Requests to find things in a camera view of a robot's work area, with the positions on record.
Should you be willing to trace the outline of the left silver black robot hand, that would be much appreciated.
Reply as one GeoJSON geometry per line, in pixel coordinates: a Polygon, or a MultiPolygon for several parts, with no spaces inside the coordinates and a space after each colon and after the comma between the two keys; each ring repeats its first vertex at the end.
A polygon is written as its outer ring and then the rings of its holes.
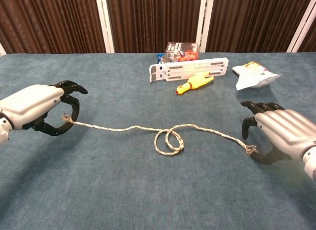
{"type": "Polygon", "coordinates": [[[63,102],[71,105],[71,120],[79,115],[79,100],[71,93],[87,94],[81,85],[65,80],[57,84],[28,86],[0,101],[0,141],[9,139],[12,130],[34,129],[50,136],[59,136],[67,132],[73,124],[69,121],[60,127],[54,127],[44,121],[50,110],[63,102]]]}

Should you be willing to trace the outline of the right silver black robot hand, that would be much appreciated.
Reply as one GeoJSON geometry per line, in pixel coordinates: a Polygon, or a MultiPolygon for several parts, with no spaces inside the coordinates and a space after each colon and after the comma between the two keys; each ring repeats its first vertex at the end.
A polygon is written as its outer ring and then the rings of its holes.
{"type": "Polygon", "coordinates": [[[254,116],[242,122],[242,137],[248,138],[249,128],[258,127],[269,139],[273,149],[266,155],[253,151],[250,157],[262,164],[277,160],[302,160],[316,156],[316,124],[292,109],[285,109],[274,102],[242,101],[254,116]]]}

